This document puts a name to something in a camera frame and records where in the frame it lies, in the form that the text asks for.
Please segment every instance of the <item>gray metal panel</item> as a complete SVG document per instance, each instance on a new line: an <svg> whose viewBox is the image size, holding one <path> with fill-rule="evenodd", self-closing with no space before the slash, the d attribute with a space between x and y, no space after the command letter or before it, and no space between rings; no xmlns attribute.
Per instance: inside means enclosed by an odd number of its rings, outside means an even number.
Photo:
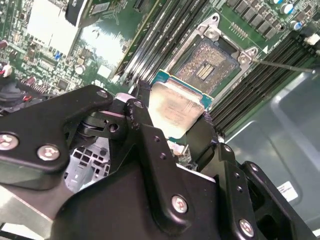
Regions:
<svg viewBox="0 0 320 240"><path fill-rule="evenodd" d="M257 163L276 187L290 181L290 204L320 229L320 76L302 73L228 136L236 159Z"/></svg>

